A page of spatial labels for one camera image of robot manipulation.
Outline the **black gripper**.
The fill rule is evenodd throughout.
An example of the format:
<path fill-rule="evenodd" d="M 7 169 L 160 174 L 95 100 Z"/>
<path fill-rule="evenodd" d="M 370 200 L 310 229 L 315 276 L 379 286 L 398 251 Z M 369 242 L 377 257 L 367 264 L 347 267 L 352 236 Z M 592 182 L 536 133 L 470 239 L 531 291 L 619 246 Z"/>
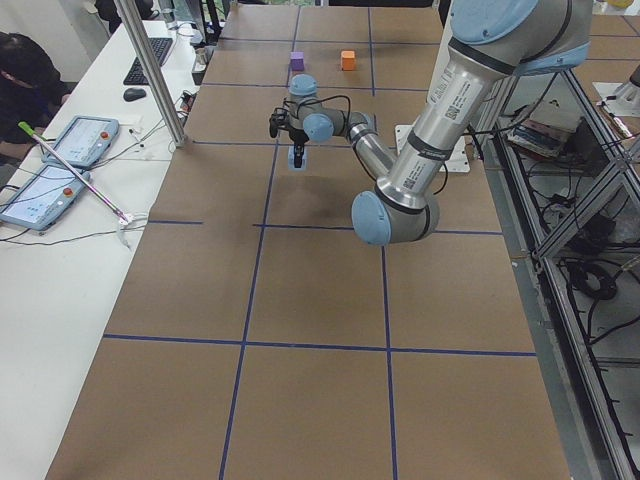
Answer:
<path fill-rule="evenodd" d="M 305 147 L 309 141 L 308 135 L 299 120 L 284 107 L 276 107 L 269 118 L 269 135 L 276 138 L 279 131 L 286 131 L 290 140 L 295 144 L 292 150 L 292 165 L 294 168 L 305 167 Z"/>

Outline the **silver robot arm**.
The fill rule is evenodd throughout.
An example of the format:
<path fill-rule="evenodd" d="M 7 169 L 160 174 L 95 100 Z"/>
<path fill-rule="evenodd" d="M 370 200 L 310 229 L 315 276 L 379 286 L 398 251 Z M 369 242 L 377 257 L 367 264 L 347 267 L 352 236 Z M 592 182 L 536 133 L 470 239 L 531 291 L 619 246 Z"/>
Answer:
<path fill-rule="evenodd" d="M 560 72 L 582 63 L 592 20 L 589 1 L 456 1 L 449 11 L 449 61 L 429 90 L 399 153 L 390 151 L 361 112 L 324 106 L 317 82 L 293 77 L 289 95 L 269 119 L 285 131 L 295 168 L 304 145 L 345 138 L 375 178 L 351 207 L 357 236 L 371 245 L 413 242 L 436 228 L 439 209 L 428 187 L 493 85 L 506 77 Z"/>

